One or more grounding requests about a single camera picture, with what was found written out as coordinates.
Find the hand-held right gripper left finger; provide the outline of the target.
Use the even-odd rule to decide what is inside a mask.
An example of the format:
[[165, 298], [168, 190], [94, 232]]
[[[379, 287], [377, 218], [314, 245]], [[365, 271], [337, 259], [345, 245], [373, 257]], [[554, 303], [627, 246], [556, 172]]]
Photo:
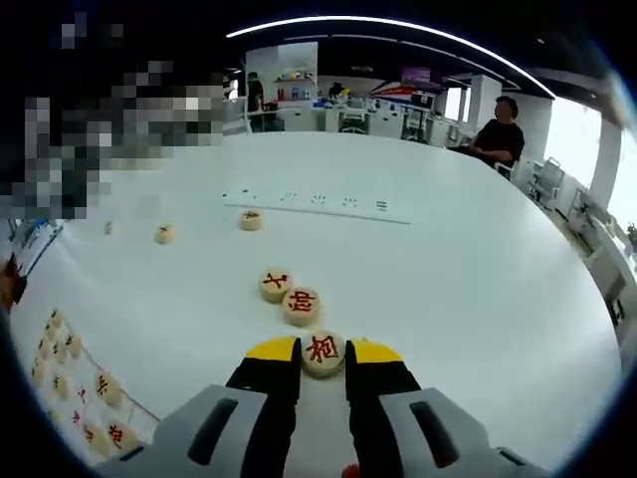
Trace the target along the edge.
[[301, 341], [253, 346], [223, 385], [161, 419], [151, 443], [99, 467], [102, 477], [280, 477], [296, 427]]

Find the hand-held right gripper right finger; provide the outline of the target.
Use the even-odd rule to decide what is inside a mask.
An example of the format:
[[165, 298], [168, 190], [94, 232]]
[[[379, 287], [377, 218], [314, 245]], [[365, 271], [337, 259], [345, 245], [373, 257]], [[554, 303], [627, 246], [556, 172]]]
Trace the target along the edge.
[[423, 388], [392, 348], [345, 348], [349, 430], [362, 477], [545, 477], [490, 443], [485, 425], [436, 388]]

